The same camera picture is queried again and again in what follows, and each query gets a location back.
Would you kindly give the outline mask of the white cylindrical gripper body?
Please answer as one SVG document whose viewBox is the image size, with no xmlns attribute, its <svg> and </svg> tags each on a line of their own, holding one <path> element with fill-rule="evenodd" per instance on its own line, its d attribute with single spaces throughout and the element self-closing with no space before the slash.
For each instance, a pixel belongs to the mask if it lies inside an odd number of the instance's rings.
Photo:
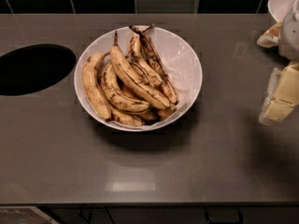
<svg viewBox="0 0 299 224">
<path fill-rule="evenodd" d="M 299 60 L 299 11 L 290 10 L 278 36 L 279 54 L 289 60 Z"/>
</svg>

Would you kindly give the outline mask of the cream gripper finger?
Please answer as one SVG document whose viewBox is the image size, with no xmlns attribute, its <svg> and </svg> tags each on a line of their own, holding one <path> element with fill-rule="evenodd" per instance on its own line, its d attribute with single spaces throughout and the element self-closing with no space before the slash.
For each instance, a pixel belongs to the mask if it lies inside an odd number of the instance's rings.
<svg viewBox="0 0 299 224">
<path fill-rule="evenodd" d="M 278 45 L 278 35 L 281 28 L 281 22 L 275 23 L 257 40 L 257 44 L 264 48 L 272 48 Z"/>
</svg>

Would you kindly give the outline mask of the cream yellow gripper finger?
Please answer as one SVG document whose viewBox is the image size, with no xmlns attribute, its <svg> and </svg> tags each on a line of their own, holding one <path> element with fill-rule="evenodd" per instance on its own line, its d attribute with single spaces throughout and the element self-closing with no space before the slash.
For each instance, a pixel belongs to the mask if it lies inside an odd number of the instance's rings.
<svg viewBox="0 0 299 224">
<path fill-rule="evenodd" d="M 299 63 L 275 68 L 270 76 L 259 121 L 266 126 L 282 122 L 299 105 Z"/>
</svg>

